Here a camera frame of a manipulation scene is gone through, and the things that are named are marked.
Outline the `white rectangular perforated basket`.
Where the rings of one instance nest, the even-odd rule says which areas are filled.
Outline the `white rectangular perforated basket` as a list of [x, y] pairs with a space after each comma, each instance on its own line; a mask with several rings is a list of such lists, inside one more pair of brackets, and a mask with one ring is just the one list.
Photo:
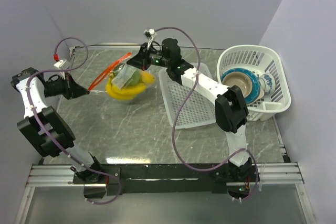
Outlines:
[[[190, 92], [190, 88], [172, 81], [165, 69], [158, 71], [161, 93], [171, 126], [182, 102]], [[176, 123], [176, 129], [189, 129], [215, 123], [215, 107], [207, 98], [196, 91], [184, 104]]]

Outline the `green fake cabbage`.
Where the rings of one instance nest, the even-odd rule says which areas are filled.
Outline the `green fake cabbage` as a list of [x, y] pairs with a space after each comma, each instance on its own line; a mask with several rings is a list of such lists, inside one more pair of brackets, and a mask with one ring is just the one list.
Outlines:
[[121, 63], [117, 65], [113, 71], [112, 84], [119, 89], [128, 86], [134, 86], [139, 83], [141, 74], [139, 69]]

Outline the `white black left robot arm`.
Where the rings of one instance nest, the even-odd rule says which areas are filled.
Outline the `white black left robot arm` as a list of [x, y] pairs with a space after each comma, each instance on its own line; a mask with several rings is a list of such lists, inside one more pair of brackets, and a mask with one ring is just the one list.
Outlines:
[[24, 103], [24, 118], [17, 123], [22, 135], [42, 157], [65, 157], [72, 163], [75, 175], [84, 183], [103, 180], [104, 169], [88, 151], [75, 144], [69, 125], [46, 102], [47, 97], [63, 96], [70, 100], [90, 92], [77, 84], [71, 74], [53, 75], [48, 80], [34, 68], [27, 68], [12, 77], [12, 87]]

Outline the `clear zip top bag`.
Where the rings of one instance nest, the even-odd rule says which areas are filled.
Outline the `clear zip top bag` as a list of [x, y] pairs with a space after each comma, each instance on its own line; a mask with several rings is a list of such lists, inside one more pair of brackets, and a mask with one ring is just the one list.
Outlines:
[[139, 70], [127, 64], [132, 53], [128, 52], [110, 64], [91, 83], [88, 90], [92, 91], [104, 79], [106, 93], [115, 100], [131, 101], [143, 93], [155, 82], [155, 76], [147, 71]]

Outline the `blue rimmed beige bowl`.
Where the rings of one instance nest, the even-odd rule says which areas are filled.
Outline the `blue rimmed beige bowl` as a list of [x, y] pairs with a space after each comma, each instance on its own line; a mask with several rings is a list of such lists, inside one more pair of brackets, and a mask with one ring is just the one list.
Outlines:
[[264, 97], [265, 93], [257, 76], [244, 68], [232, 68], [221, 76], [223, 85], [240, 88], [247, 105]]

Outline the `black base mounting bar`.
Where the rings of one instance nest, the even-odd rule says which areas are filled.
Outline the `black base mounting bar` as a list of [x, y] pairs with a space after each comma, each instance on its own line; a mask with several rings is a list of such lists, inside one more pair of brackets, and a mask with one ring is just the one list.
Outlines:
[[213, 169], [214, 164], [196, 164], [197, 171], [183, 164], [116, 164], [103, 165], [106, 175], [75, 174], [73, 183], [84, 185], [84, 196], [89, 199], [114, 196], [116, 194], [146, 193], [230, 193], [237, 199], [250, 194], [253, 182], [259, 182], [255, 166], [248, 162], [241, 168], [224, 164]]

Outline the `yellow fake banana bunch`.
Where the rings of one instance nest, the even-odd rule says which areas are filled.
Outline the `yellow fake banana bunch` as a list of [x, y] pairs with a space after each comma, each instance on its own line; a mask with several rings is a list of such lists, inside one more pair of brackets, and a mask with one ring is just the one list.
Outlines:
[[108, 78], [105, 90], [110, 97], [117, 100], [132, 100], [146, 89], [146, 85], [142, 82], [135, 86], [118, 89], [112, 84], [112, 80], [112, 77]]

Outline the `white round slotted basket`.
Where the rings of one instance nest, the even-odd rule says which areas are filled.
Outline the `white round slotted basket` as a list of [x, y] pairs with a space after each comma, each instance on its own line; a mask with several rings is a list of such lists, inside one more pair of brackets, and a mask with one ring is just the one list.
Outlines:
[[265, 121], [291, 105], [291, 95], [279, 55], [272, 49], [259, 45], [238, 45], [226, 49], [216, 65], [217, 81], [223, 80], [226, 71], [243, 68], [257, 77], [267, 74], [274, 77], [270, 94], [248, 105], [249, 121]]

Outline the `yellow fake mango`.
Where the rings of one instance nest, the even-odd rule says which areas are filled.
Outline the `yellow fake mango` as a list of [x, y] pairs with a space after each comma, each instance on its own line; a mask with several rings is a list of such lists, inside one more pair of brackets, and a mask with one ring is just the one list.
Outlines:
[[155, 77], [151, 73], [141, 71], [141, 82], [143, 82], [146, 85], [151, 85], [155, 82]]

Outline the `blue white porcelain vase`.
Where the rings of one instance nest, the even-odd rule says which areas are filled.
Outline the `blue white porcelain vase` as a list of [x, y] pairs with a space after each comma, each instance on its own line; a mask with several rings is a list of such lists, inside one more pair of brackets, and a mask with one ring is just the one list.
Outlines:
[[258, 78], [265, 95], [271, 96], [276, 89], [275, 78], [270, 73], [264, 73]]

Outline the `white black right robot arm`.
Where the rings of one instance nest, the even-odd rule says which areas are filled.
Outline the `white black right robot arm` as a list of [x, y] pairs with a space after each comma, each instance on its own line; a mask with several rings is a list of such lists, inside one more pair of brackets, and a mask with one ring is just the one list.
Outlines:
[[182, 58], [176, 39], [163, 40], [161, 50], [157, 51], [148, 42], [139, 52], [127, 60], [127, 64], [140, 70], [151, 65], [164, 67], [171, 80], [196, 91], [215, 107], [216, 124], [225, 132], [229, 157], [220, 164], [204, 169], [212, 172], [226, 165], [227, 175], [235, 181], [246, 180], [254, 169], [253, 158], [247, 150], [246, 123], [248, 109], [242, 91], [238, 86], [228, 87], [199, 72]]

